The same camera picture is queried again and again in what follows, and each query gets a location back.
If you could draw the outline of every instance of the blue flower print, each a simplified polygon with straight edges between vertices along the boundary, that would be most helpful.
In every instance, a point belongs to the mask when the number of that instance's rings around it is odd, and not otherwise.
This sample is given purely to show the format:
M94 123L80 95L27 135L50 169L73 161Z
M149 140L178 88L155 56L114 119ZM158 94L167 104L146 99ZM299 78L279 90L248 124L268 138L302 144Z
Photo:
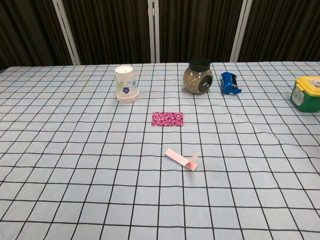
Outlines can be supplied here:
M124 87L122 91L127 94L130 92L130 89L128 87Z

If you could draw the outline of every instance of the folded pink paper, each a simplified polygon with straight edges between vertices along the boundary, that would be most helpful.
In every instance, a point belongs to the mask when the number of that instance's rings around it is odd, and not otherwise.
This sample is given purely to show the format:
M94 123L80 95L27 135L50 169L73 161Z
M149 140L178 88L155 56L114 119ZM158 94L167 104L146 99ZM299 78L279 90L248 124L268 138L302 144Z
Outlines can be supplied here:
M190 169L191 171L196 170L198 166L198 164L193 161L200 155L200 153L195 154L193 157L191 157L191 159L187 159L186 157L181 156L179 153L176 153L171 148L169 148L164 154L177 163L181 164L182 166Z
M158 112L152 115L151 126L154 127L180 127L184 125L182 112Z

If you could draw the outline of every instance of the black curtain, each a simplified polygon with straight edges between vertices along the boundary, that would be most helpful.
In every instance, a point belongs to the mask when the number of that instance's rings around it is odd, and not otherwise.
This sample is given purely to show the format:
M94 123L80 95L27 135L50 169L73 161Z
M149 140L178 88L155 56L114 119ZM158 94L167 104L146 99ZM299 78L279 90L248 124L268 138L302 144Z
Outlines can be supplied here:
M72 64L52 0L1 0L0 29L0 70Z
M82 64L150 63L147 0L63 0Z
M320 0L254 0L239 62L320 61Z
M160 61L229 62L243 0L159 0Z

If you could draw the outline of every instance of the jar lid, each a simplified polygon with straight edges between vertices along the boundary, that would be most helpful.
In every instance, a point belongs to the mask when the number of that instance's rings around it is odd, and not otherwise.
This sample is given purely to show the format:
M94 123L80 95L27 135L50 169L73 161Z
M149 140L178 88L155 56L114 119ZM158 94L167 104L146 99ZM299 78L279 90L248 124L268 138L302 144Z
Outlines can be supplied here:
M210 69L210 61L206 58L194 58L189 62L189 68L196 72L205 72Z

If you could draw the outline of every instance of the stack of paper cups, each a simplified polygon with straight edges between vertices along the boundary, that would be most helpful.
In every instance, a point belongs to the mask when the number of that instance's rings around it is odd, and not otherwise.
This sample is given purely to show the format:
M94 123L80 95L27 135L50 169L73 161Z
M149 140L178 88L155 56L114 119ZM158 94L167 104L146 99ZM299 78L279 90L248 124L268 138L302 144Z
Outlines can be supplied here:
M133 103L139 97L138 83L134 68L130 65L120 65L115 69L116 99L119 102Z

